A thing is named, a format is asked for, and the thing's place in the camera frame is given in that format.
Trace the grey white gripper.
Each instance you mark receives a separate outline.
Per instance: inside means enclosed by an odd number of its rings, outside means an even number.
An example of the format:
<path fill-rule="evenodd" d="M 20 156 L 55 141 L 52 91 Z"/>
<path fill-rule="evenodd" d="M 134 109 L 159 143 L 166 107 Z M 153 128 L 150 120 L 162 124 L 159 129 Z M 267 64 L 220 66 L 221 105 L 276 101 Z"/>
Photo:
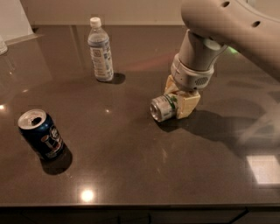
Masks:
<path fill-rule="evenodd" d="M 186 118 L 193 112 L 200 101 L 200 93 L 194 90 L 205 88 L 213 74 L 213 67 L 206 71 L 195 71 L 185 66 L 179 60 L 177 54 L 174 56 L 171 64 L 171 74 L 167 77 L 165 83 L 164 94 L 176 94 L 177 119 Z"/>

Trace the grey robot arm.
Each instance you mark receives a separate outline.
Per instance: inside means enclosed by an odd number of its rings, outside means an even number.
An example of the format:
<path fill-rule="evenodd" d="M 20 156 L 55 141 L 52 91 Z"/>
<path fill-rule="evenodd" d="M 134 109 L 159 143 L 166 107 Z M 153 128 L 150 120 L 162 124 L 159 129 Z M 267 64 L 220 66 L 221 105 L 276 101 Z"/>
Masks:
<path fill-rule="evenodd" d="M 189 116 L 229 46 L 274 78 L 280 76 L 280 21 L 243 0 L 183 0 L 187 31 L 171 65 L 165 92 L 178 98 L 176 117 Z"/>

